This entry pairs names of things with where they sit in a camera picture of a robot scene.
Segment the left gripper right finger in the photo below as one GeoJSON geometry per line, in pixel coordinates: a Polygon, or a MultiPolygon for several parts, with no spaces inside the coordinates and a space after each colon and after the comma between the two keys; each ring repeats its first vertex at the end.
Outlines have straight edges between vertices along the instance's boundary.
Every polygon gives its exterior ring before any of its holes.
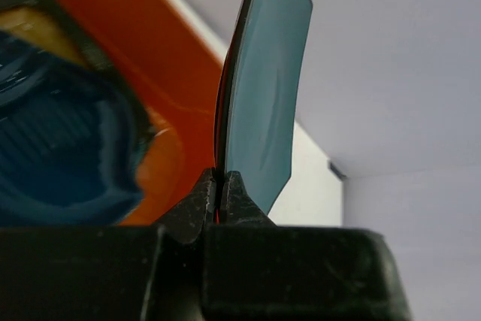
{"type": "Polygon", "coordinates": [[[201,309],[208,320],[409,320],[384,237],[367,229],[276,226],[241,175],[222,188],[206,227],[201,309]]]}

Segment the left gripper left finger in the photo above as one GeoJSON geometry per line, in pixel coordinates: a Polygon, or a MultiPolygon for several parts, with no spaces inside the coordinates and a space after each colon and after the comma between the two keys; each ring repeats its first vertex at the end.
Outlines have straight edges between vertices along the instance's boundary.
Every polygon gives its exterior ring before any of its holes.
{"type": "Polygon", "coordinates": [[[201,236],[216,182],[148,226],[1,230],[3,320],[201,320],[201,236]]]}

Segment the dark blue leaf plate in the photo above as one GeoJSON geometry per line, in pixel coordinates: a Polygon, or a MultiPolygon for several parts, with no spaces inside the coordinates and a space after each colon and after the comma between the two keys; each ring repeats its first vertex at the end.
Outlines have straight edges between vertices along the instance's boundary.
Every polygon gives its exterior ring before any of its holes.
{"type": "Polygon", "coordinates": [[[153,139],[129,92],[1,34],[1,225],[107,225],[142,201],[153,139]]]}

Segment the teal square large plate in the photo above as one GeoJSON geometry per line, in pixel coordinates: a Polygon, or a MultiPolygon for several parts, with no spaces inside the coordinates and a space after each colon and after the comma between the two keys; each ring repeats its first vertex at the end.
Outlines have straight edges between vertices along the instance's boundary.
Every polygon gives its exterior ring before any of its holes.
{"type": "Polygon", "coordinates": [[[268,213],[292,173],[298,83],[312,0],[243,0],[216,105],[217,172],[237,171],[268,213]]]}

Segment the amber black-rimmed square plate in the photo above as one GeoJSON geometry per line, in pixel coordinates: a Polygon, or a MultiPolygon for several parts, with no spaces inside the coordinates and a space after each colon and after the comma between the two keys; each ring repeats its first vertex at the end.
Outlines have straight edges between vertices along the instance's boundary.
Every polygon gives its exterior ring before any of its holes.
{"type": "Polygon", "coordinates": [[[156,128],[135,91],[97,42],[56,0],[1,0],[1,30],[100,74],[129,101],[137,138],[150,143],[156,128]]]}

